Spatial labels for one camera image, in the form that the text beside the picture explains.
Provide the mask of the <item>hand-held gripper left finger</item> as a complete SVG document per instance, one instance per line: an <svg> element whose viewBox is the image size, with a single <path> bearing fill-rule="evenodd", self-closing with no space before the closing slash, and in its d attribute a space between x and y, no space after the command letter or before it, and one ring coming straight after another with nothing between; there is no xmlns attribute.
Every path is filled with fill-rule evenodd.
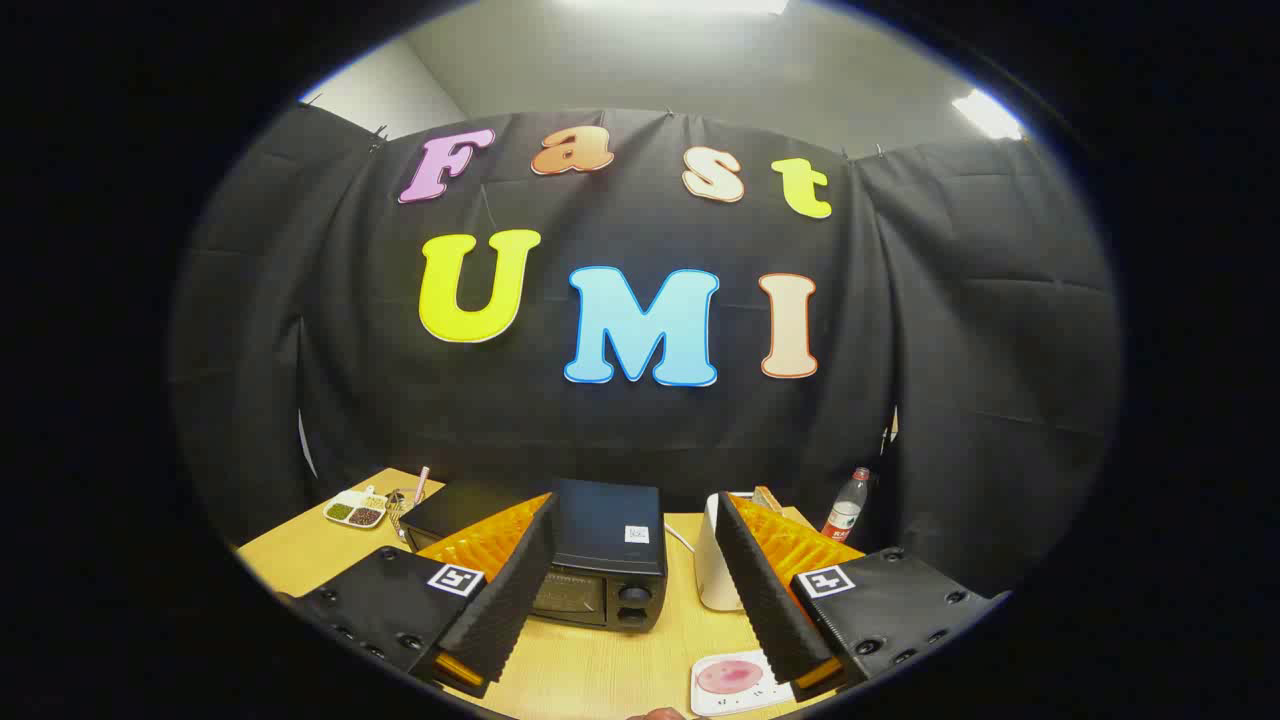
<svg viewBox="0 0 1280 720"><path fill-rule="evenodd" d="M379 547L302 594L300 615L406 676L481 698L550 570L558 503L535 496L419 552Z"/></svg>

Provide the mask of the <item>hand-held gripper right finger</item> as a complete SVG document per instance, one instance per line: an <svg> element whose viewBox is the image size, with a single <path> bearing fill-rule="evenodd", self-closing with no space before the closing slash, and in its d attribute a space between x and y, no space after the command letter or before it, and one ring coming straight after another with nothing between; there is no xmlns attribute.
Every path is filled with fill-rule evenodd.
<svg viewBox="0 0 1280 720"><path fill-rule="evenodd" d="M799 701L877 682L1000 605L900 547L863 553L721 492L716 542L777 682Z"/></svg>

